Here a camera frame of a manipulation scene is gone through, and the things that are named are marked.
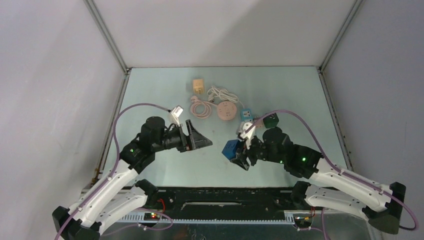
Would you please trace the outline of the dark green cube socket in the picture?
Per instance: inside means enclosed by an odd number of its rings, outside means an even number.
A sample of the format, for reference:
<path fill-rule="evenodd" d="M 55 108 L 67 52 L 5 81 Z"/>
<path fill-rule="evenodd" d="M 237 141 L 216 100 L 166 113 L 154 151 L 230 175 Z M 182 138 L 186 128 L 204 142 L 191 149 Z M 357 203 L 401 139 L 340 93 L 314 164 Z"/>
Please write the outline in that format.
<path fill-rule="evenodd" d="M 262 122 L 266 129 L 275 128 L 279 123 L 279 117 L 276 113 L 272 113 L 263 118 Z"/>

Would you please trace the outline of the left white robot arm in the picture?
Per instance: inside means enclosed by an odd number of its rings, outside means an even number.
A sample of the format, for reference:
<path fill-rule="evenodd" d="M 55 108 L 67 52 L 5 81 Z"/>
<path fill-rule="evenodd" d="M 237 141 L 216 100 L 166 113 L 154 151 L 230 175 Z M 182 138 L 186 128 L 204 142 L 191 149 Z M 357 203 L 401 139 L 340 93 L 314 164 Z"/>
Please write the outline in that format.
<path fill-rule="evenodd" d="M 119 199 L 114 196 L 135 179 L 156 157 L 157 152 L 177 149 L 180 153 L 212 146 L 212 141 L 199 133 L 186 120 L 188 134 L 182 126 L 158 116 L 149 117 L 140 132 L 119 153 L 117 162 L 79 201 L 70 207 L 58 206 L 52 213 L 57 237 L 64 240 L 98 240 L 117 220 L 129 212 L 158 202 L 158 188 L 143 179 L 137 181 Z"/>

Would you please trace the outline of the yellow cube socket adapter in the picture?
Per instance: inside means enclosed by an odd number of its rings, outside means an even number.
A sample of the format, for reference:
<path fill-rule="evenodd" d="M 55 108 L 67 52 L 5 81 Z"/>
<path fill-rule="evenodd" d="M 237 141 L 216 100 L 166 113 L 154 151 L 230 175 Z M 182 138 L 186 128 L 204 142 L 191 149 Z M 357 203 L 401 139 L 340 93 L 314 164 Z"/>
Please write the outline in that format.
<path fill-rule="evenodd" d="M 192 81 L 192 89 L 193 93 L 197 95 L 201 95 L 205 92 L 205 83 L 204 79 L 198 78 Z"/>

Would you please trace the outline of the blue cube socket adapter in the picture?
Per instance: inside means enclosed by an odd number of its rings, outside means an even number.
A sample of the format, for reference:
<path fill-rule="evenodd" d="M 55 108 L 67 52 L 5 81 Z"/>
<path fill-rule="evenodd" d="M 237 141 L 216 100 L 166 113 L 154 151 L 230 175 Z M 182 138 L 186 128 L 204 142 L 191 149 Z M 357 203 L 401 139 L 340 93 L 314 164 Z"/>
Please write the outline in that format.
<path fill-rule="evenodd" d="M 226 159 L 231 161 L 236 158 L 236 152 L 240 146 L 240 141 L 238 139 L 228 140 L 224 145 L 221 153 L 225 156 Z"/>

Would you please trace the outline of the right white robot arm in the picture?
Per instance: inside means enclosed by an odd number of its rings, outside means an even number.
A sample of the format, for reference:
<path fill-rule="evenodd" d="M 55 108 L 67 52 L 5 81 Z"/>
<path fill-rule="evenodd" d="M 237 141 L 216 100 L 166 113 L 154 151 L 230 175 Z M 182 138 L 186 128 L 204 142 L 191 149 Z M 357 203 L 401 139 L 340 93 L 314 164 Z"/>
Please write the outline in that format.
<path fill-rule="evenodd" d="M 337 168 L 328 163 L 321 152 L 294 144 L 279 127 L 266 130 L 262 139 L 249 133 L 230 140 L 222 154 L 246 171 L 258 160 L 282 164 L 288 173 L 300 179 L 290 195 L 291 204 L 297 209 L 334 209 L 392 235 L 401 229 L 405 185 L 379 184 L 345 168 Z"/>

